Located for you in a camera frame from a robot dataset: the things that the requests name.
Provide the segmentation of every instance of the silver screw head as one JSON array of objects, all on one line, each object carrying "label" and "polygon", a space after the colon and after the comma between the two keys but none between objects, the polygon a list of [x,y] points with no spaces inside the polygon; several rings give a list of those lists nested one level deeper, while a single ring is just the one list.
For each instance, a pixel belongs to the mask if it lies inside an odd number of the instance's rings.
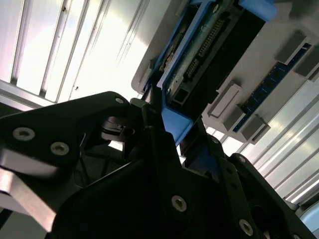
[{"label": "silver screw head", "polygon": [[251,237],[254,234],[253,228],[246,220],[240,219],[239,226],[240,226],[241,230],[243,230],[243,232],[245,234],[247,234],[248,236]]},{"label": "silver screw head", "polygon": [[219,143],[218,139],[216,139],[215,137],[211,137],[211,139],[214,143]]},{"label": "silver screw head", "polygon": [[239,160],[242,162],[242,163],[246,163],[246,160],[243,156],[239,155]]},{"label": "silver screw head", "polygon": [[171,203],[173,207],[180,212],[185,212],[187,209],[186,201],[179,195],[172,196]]},{"label": "silver screw head", "polygon": [[55,155],[58,156],[64,156],[66,155],[69,151],[70,148],[66,143],[63,142],[55,142],[50,146],[51,152]]},{"label": "silver screw head", "polygon": [[12,135],[17,140],[29,141],[35,137],[35,132],[30,128],[19,127],[12,132]]},{"label": "silver screw head", "polygon": [[115,98],[115,100],[116,100],[117,103],[120,103],[120,104],[124,103],[124,101],[121,98]]}]

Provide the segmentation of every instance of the blue circuit board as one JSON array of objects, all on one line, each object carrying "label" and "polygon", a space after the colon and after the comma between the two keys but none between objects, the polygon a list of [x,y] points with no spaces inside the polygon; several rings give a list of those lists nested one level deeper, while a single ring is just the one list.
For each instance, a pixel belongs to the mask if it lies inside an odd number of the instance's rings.
[{"label": "blue circuit board", "polygon": [[291,71],[294,65],[302,58],[302,56],[310,49],[311,45],[305,43],[293,59],[287,64],[277,62],[265,79],[260,83],[256,90],[250,95],[246,102],[241,107],[246,115],[233,129],[234,132],[244,125],[255,110],[262,104],[266,97],[278,86],[283,78]]}]

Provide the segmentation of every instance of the gray plastic block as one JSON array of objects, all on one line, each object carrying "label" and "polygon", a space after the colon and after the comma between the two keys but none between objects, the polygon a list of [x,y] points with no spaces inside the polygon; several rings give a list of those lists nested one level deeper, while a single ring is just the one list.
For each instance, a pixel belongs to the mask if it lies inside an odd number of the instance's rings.
[{"label": "gray plastic block", "polygon": [[295,72],[308,80],[315,81],[318,77],[319,68],[319,48],[313,47],[304,60],[297,66]]},{"label": "gray plastic block", "polygon": [[287,65],[305,43],[306,36],[301,31],[296,31],[277,53],[275,59]]},{"label": "gray plastic block", "polygon": [[251,143],[257,142],[270,129],[260,117],[253,115],[246,125],[241,129],[245,139]]},{"label": "gray plastic block", "polygon": [[245,115],[246,114],[241,110],[241,108],[236,106],[224,123],[227,131],[232,131]]}]

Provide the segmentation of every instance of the metal frame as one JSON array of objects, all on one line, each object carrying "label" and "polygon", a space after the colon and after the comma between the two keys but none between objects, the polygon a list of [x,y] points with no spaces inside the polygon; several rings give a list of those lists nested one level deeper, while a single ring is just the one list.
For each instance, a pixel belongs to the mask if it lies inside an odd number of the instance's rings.
[{"label": "metal frame", "polygon": [[21,111],[29,111],[43,106],[50,106],[54,102],[20,89],[10,83],[0,80],[0,103]]}]

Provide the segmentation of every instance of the slot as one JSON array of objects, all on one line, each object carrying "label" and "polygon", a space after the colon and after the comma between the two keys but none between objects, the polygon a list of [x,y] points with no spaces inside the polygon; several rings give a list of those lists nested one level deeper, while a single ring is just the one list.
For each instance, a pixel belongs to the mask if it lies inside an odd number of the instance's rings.
[{"label": "slot", "polygon": [[295,64],[304,56],[304,54],[310,49],[311,45],[305,43],[303,47],[297,52],[292,60],[287,64],[277,62],[271,69],[265,79],[259,84],[256,90],[246,100],[241,107],[242,111],[246,115],[233,129],[234,132],[238,132],[255,110],[263,103],[267,96],[278,86],[283,78],[291,71]]},{"label": "slot", "polygon": [[175,100],[180,103],[183,103],[187,95],[188,95],[188,92],[186,90],[180,89],[175,96]]}]

